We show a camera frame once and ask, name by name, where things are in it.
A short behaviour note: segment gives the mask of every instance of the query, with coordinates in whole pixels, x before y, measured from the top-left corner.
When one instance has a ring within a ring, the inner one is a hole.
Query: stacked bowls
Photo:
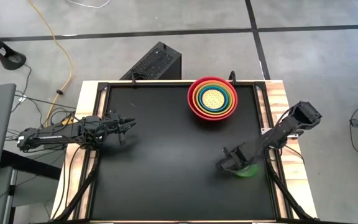
[[[219,77],[204,77],[190,86],[187,102],[200,118],[219,121],[233,114],[238,96],[226,80]]]

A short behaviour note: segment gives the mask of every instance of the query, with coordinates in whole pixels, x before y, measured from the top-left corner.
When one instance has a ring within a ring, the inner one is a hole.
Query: concrete floor
[[[358,1],[251,2],[258,27],[358,24]],[[58,35],[250,28],[243,0],[112,0],[102,9],[63,0],[35,0],[35,4]],[[0,37],[36,35],[49,33],[27,1],[0,0]],[[322,220],[358,223],[358,154],[350,145],[348,127],[358,107],[358,30],[269,32],[260,33],[260,38],[270,76],[284,80],[290,104],[310,101],[323,115],[321,124],[300,138],[318,216]],[[226,78],[231,70],[236,71],[238,79],[263,77],[251,33],[63,40],[60,43],[73,61],[74,79],[59,103],[75,106],[83,80],[121,78],[158,41],[183,54],[183,79],[205,75]],[[27,64],[33,68],[27,95],[52,100],[55,90],[68,77],[64,54],[48,40],[7,44],[26,54]],[[26,75],[25,67],[7,71],[0,64],[0,84],[13,82],[22,90]],[[45,117],[49,106],[39,106]],[[38,123],[38,112],[26,101],[11,116],[9,126],[21,130]],[[358,129],[354,130],[354,139],[358,147]],[[6,144],[6,149],[19,153],[14,143]],[[38,200],[42,203],[53,196],[53,187],[45,186],[57,184],[44,181],[33,181],[26,190],[46,192]],[[18,209],[16,223],[46,221],[42,203]]]

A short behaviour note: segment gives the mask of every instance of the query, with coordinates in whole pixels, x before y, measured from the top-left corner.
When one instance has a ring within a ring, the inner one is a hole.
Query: yellow cable
[[[60,88],[60,91],[63,91],[63,89],[68,85],[68,83],[70,82],[72,76],[73,76],[73,63],[71,62],[70,56],[68,56],[67,51],[57,42],[56,38],[55,38],[55,34],[53,33],[52,28],[50,28],[48,22],[45,20],[44,16],[42,15],[42,13],[37,9],[37,7],[34,5],[34,3],[32,2],[32,0],[29,0],[30,5],[33,7],[33,9],[38,13],[38,15],[41,17],[41,19],[44,21],[45,25],[47,25],[50,34],[53,37],[53,40],[55,41],[55,44],[60,47],[60,49],[65,53],[69,63],[70,63],[70,76],[68,77],[68,80],[66,81],[66,83]],[[59,97],[59,94],[56,94],[55,99],[52,101],[52,103],[56,103],[57,98]],[[53,106],[51,105],[48,111],[48,115],[47,115],[47,126],[49,126],[49,116],[50,113],[53,110]]]

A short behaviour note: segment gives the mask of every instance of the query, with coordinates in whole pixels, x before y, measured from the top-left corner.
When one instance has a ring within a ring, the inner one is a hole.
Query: wooden table frame
[[[138,83],[183,83],[183,82],[193,82],[194,80],[139,80]],[[84,116],[89,116],[96,114],[99,117],[102,117],[103,107],[104,107],[104,100],[106,97],[106,90],[98,90],[100,88],[99,83],[131,83],[132,81],[128,80],[110,80],[110,81],[84,81],[81,87],[80,97],[78,100],[78,104],[76,107],[76,114],[77,118],[81,118]],[[285,93],[284,84],[280,80],[238,80],[237,82],[254,82],[257,84],[257,94],[259,99],[260,110],[262,114],[262,123],[263,127],[271,128],[279,119],[279,117],[289,108],[287,95]],[[96,100],[99,100],[98,108],[95,107]],[[300,147],[297,140],[288,140],[288,146],[293,148],[294,150],[300,151]],[[57,189],[57,193],[55,196],[55,202],[53,205],[52,210],[52,219],[59,216],[65,208],[65,205],[70,203],[70,200],[74,197],[77,193],[77,190],[80,186],[80,179],[81,176],[83,178],[89,174],[91,167],[93,165],[93,157],[94,152],[91,152],[89,157],[89,161],[85,161],[85,151],[79,150],[75,157],[73,158],[74,152],[76,151],[78,145],[77,144],[69,144],[67,147],[67,153],[65,158],[65,169],[62,169],[62,174],[60,175],[60,181]],[[277,154],[271,153],[270,156],[274,159]],[[68,170],[69,164],[73,159],[72,166],[71,166],[71,174],[70,180],[68,180]],[[84,163],[88,163],[87,171],[83,172]],[[282,166],[277,166],[276,163],[273,163],[274,169],[279,175],[285,176],[285,182],[287,185],[287,189],[291,192],[294,196],[296,201],[303,207],[306,213],[311,215],[312,217],[316,217],[316,210],[314,208],[313,198],[311,196],[310,187],[308,178],[305,171],[305,166],[301,158],[295,153],[283,149],[283,154],[281,156],[281,163]],[[66,177],[65,180],[65,188],[63,191],[63,176]],[[70,183],[70,189],[67,193],[68,182]],[[278,189],[277,186],[276,193],[277,193],[277,200],[278,200],[278,207],[280,211],[280,216],[282,218],[291,217],[292,212],[288,214],[289,208],[286,201],[281,194],[281,191]],[[83,195],[82,201],[76,209],[76,217],[79,219],[86,218],[87,214],[87,205],[90,199],[90,188],[86,190]],[[60,203],[60,199],[63,199],[62,204],[58,208]]]

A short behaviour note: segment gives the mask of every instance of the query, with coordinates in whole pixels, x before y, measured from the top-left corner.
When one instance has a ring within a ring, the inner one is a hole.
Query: black floor line
[[[166,31],[144,31],[144,32],[123,32],[106,34],[78,34],[78,35],[56,35],[57,40],[75,39],[97,39],[115,37],[151,37],[161,35],[194,35],[194,34],[240,34],[248,32],[293,32],[293,31],[319,31],[319,30],[354,30],[358,25],[338,26],[304,26],[304,27],[266,27],[266,28],[216,28],[216,29],[192,29],[192,30],[166,30]],[[30,37],[1,37],[2,41],[36,41],[53,40],[51,35],[30,36]]]
[[[258,32],[293,32],[293,31],[352,30],[352,29],[358,29],[358,25],[270,27],[270,28],[258,28],[257,30]]]
[[[245,1],[246,1],[246,5],[247,5],[247,10],[248,10],[249,21],[251,23],[252,34],[254,35],[256,51],[258,53],[260,67],[262,69],[264,78],[266,80],[269,80],[270,74],[269,74],[269,70],[267,68],[267,62],[266,62],[266,58],[265,58],[264,49],[262,47],[262,41],[260,41],[260,36],[259,36],[259,32],[258,32],[258,27],[256,25],[254,10],[252,9],[251,1],[250,0],[245,0]]]
[[[123,32],[108,34],[78,34],[78,35],[56,35],[57,40],[75,39],[98,39],[113,37],[150,37],[161,35],[192,35],[192,34],[239,34],[252,32],[251,28],[217,28],[217,29],[193,29],[193,30],[165,30],[165,31],[145,31],[145,32]],[[52,36],[33,36],[33,37],[1,37],[2,41],[34,41],[34,40],[53,40]]]

